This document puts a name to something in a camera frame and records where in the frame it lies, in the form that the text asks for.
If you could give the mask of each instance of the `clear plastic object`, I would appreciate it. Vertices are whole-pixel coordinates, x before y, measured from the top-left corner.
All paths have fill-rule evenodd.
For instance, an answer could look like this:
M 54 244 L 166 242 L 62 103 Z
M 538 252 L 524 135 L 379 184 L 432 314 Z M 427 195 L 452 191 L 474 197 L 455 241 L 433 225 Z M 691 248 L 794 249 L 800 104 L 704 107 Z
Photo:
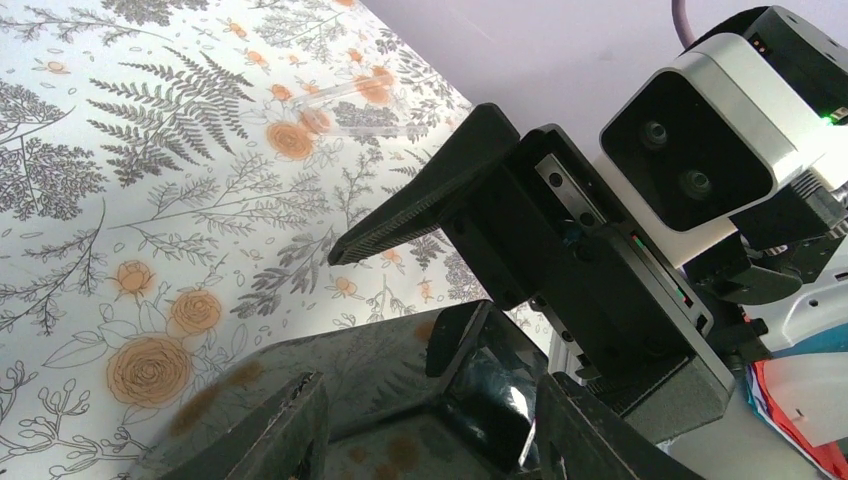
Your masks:
M 362 78 L 350 83 L 322 89 L 292 100 L 295 112 L 313 132 L 326 136 L 408 136 L 424 135 L 426 125 L 416 125 L 404 118 L 402 99 L 391 89 L 391 75 Z M 369 97 L 381 105 L 369 103 Z M 340 123 L 341 102 L 346 102 L 349 114 Z

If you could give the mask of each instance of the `table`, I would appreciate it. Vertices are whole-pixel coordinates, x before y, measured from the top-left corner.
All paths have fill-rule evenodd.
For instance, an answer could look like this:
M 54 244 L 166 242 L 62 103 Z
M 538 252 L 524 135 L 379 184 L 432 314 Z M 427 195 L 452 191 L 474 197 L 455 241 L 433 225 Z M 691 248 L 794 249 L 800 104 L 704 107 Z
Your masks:
M 7 0 L 0 38 L 0 478 L 125 479 L 250 352 L 484 296 L 439 233 L 326 263 L 470 108 L 357 0 Z M 425 131 L 323 131 L 374 122 Z

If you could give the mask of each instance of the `cable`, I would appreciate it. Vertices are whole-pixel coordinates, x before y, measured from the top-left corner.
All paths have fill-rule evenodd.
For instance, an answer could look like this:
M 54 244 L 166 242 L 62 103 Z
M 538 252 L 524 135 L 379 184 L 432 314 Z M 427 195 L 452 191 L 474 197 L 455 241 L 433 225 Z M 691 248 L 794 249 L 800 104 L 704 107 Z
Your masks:
M 671 0 L 671 18 L 680 43 L 683 48 L 689 48 L 695 42 L 695 35 L 692 34 L 692 27 L 686 17 L 686 0 Z

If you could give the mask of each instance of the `camera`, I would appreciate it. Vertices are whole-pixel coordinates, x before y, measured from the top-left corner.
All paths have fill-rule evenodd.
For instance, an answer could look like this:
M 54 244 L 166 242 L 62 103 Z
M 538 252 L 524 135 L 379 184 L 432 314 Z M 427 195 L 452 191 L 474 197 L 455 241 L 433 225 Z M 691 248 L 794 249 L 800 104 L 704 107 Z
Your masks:
M 823 154 L 825 126 L 745 38 L 710 37 L 658 71 L 601 146 L 668 228 L 768 200 Z

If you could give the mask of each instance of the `floral tablecloth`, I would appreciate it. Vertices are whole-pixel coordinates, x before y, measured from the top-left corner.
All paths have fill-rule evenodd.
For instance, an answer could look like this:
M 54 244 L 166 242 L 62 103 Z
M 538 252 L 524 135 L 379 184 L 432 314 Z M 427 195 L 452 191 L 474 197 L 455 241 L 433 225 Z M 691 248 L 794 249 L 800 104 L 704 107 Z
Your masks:
M 438 233 L 326 263 L 470 108 L 357 0 L 0 0 L 0 42 L 0 478 L 128 478 L 259 347 L 484 295 Z

